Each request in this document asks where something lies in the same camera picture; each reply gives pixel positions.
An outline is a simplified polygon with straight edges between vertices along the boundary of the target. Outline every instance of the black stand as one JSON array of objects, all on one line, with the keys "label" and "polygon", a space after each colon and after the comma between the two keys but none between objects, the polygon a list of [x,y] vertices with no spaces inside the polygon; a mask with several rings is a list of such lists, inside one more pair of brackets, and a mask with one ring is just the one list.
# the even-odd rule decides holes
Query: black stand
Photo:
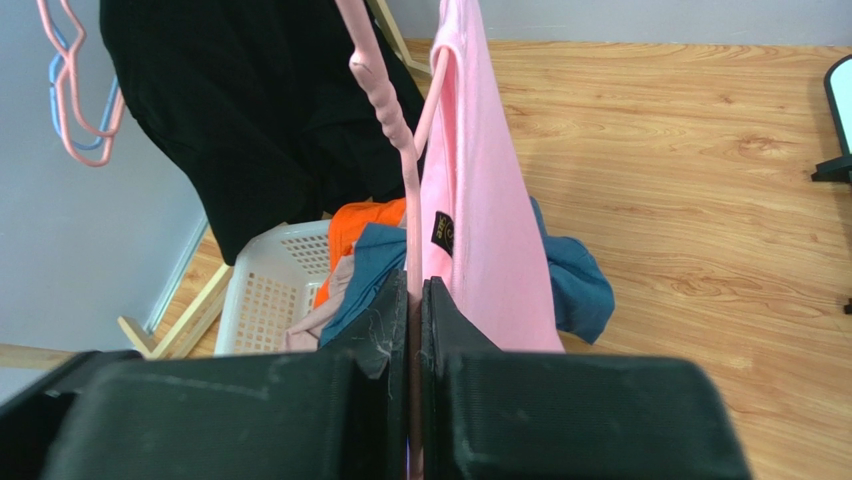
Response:
[{"label": "black stand", "polygon": [[811,174],[814,182],[852,183],[852,155],[844,155],[817,164],[817,171]]}]

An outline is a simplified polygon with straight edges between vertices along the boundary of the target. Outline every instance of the white baseboard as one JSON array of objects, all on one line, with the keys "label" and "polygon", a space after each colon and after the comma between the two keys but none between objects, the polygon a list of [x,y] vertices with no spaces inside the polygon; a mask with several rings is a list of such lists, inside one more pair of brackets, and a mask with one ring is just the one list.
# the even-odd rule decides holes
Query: white baseboard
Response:
[{"label": "white baseboard", "polygon": [[160,299],[157,300],[153,315],[151,315],[151,317],[143,325],[143,328],[149,334],[154,333],[157,326],[160,324],[160,321],[163,319],[163,315],[165,315],[166,309],[172,302],[172,298],[175,296],[175,292],[180,286],[183,276],[186,275],[186,270],[189,268],[189,263],[192,261],[192,257],[195,256],[198,246],[201,245],[201,239],[204,238],[204,232],[207,231],[207,225],[207,217],[202,215],[201,220],[198,222],[198,225],[189,237],[190,241],[186,244],[186,248],[181,254],[180,260],[175,265],[175,269],[172,270],[172,274],[166,282],[163,294],[160,296]]}]

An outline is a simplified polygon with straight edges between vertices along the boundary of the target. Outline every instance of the plastic basket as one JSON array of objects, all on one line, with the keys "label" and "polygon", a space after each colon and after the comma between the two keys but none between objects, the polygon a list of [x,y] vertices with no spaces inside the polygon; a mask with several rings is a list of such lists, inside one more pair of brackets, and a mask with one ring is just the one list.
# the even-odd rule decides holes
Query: plastic basket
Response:
[{"label": "plastic basket", "polygon": [[237,257],[216,355],[277,351],[284,331],[312,309],[329,275],[328,220],[276,227]]}]

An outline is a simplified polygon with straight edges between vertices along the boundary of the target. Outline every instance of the clothing label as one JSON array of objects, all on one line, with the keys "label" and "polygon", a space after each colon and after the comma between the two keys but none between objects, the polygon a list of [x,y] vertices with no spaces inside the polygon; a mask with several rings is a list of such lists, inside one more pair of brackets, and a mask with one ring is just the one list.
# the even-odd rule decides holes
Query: clothing label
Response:
[{"label": "clothing label", "polygon": [[432,243],[453,256],[453,219],[443,212],[435,212],[435,229],[432,230]]}]

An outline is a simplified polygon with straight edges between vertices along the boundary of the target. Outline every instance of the wooden drying rack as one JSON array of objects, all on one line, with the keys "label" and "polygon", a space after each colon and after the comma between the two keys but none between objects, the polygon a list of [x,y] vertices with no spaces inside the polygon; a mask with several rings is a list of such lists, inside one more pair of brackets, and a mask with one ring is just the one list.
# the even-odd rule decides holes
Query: wooden drying rack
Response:
[{"label": "wooden drying rack", "polygon": [[[367,0],[376,20],[391,47],[397,53],[408,70],[417,76],[431,76],[429,66],[416,62],[399,32],[399,27],[385,0]],[[136,320],[119,317],[118,324],[127,338],[146,359],[184,358],[198,343],[207,329],[222,313],[225,303],[228,281],[231,279],[231,267],[222,265],[204,286],[186,311],[175,322],[163,339],[157,343]]]}]

